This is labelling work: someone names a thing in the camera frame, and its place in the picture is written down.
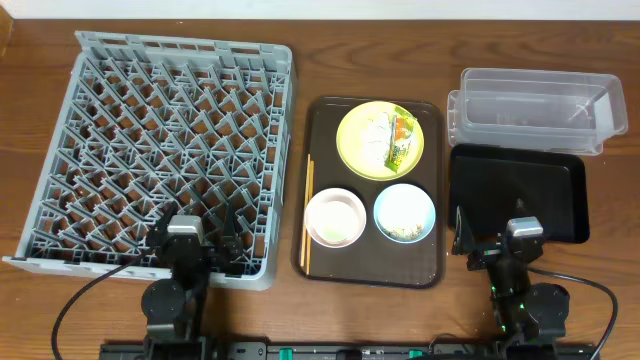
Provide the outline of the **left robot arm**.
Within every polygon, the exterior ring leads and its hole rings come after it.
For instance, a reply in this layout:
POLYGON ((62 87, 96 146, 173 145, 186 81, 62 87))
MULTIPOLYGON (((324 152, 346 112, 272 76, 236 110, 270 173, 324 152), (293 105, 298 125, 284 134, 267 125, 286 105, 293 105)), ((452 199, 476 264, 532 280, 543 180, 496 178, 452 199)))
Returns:
POLYGON ((216 359, 216 340, 201 334, 201 323, 211 273, 243 273, 234 263, 243 253, 235 209, 226 207, 222 235, 214 243, 205 239, 200 217, 179 215, 177 209, 172 204, 147 233, 147 245, 171 277, 151 283, 143 293, 144 357, 216 359))

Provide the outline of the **white tissue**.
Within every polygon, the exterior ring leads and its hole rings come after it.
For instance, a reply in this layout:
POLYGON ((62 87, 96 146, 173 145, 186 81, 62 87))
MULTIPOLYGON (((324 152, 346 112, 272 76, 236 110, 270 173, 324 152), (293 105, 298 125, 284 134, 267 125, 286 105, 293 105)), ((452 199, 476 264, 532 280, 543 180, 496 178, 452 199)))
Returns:
POLYGON ((384 163, 391 139, 391 120, 386 112, 371 115, 362 134, 363 151, 370 163, 384 163))

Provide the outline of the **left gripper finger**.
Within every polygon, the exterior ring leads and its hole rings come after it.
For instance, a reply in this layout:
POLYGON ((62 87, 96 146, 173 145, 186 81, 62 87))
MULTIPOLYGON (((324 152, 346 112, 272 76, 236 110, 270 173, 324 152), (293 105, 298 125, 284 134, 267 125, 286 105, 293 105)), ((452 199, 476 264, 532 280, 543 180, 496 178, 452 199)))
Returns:
POLYGON ((162 247, 169 239, 169 223, 176 214, 178 205, 173 202, 168 210, 157 220, 157 222, 149 229, 146 236, 146 245, 149 248, 162 247))
POLYGON ((236 230, 235 210, 231 204, 227 206, 219 250, 223 258, 221 269, 227 275, 241 276, 244 266, 236 260, 242 257, 244 248, 236 230))

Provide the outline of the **wooden chopstick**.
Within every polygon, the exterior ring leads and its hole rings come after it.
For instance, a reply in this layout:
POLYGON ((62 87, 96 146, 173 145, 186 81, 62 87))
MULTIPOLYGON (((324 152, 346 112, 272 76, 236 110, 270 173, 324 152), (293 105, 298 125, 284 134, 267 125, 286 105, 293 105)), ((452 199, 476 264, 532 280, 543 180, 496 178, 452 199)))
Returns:
POLYGON ((307 245, 307 231, 304 225, 304 211, 306 210, 306 206, 308 204, 309 201, 309 187, 310 187, 310 181, 311 181, 311 173, 312 173, 312 169, 311 166, 312 165, 312 161, 311 161, 311 156, 310 154, 307 154, 307 167, 306 167, 306 176, 305 176, 305 193, 304 193, 304 199, 303 199, 303 225, 302 225, 302 239, 301 239, 301 247, 300 247, 300 256, 299 256, 299 265, 301 268, 304 268, 305 265, 305 259, 306 259, 306 245, 307 245))
POLYGON ((310 274, 310 263, 311 263, 311 214, 312 211, 309 209, 310 201, 313 197, 313 185, 314 185, 314 161, 309 156, 309 174, 308 174, 308 184, 307 184, 307 200, 305 206, 305 230, 306 230, 306 250, 305 250, 305 274, 310 274))

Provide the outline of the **green snack wrapper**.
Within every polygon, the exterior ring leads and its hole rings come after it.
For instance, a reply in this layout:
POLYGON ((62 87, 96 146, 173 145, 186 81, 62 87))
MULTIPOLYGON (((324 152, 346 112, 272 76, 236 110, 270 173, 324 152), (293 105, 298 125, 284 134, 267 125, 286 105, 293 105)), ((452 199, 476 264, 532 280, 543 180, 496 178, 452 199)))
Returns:
POLYGON ((391 114, 390 140, 385 166, 397 172, 411 148, 417 119, 407 110, 395 106, 391 114))

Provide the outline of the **light blue bowl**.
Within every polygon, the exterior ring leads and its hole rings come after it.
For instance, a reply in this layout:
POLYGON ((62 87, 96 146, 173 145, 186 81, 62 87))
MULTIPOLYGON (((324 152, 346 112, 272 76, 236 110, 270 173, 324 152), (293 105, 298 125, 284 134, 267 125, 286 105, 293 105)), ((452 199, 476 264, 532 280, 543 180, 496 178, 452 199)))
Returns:
POLYGON ((436 208, 421 188, 399 183, 388 186, 376 198, 373 218, 378 230, 400 244, 417 243, 435 228, 436 208))

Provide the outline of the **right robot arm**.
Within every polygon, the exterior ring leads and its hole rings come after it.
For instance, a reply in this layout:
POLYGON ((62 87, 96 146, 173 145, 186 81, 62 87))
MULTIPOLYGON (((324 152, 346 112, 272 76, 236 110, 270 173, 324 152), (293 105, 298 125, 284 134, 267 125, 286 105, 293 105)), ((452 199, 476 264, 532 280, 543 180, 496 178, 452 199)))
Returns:
POLYGON ((475 238, 463 208, 456 208, 452 253, 467 257, 468 270, 489 275, 494 316, 504 332, 494 348, 502 358, 525 347, 550 352, 566 335, 568 291, 529 278, 529 264, 543 255, 543 244, 543 227, 535 217, 513 218, 495 241, 483 242, 475 238))

